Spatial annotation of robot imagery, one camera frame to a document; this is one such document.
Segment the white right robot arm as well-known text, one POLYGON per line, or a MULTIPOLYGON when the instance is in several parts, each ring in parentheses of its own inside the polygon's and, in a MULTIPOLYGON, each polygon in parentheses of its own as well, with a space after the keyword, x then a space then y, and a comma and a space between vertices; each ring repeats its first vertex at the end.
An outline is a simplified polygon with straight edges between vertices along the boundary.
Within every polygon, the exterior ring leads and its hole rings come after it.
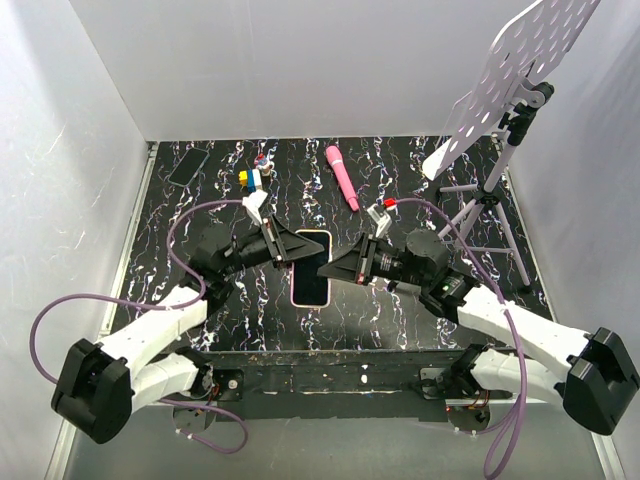
POLYGON ((639 373, 619 335, 606 328, 589 333, 567 327, 500 299, 452 268, 449 250, 431 230, 412 231, 404 249, 364 234, 318 273, 358 285, 378 277, 391 286, 417 286, 419 301, 431 314, 514 348, 508 355, 469 346, 449 367, 418 381, 430 397, 524 393, 562 407, 591 432, 610 435, 639 392, 639 373))

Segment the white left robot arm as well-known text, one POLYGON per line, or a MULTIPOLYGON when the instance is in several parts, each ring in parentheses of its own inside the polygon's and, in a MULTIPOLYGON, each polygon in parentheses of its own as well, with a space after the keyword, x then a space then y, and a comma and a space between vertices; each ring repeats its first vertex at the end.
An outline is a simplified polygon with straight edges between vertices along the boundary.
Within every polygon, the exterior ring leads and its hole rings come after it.
POLYGON ((51 406, 97 444, 112 440, 131 415, 173 394, 215 399, 239 376, 216 372, 189 347, 163 356, 182 334, 203 324, 228 300, 232 275, 271 263, 286 267, 326 253, 273 216, 241 238, 219 224, 207 228, 189 259, 190 272, 156 309, 97 343, 81 339, 64 361, 51 406))

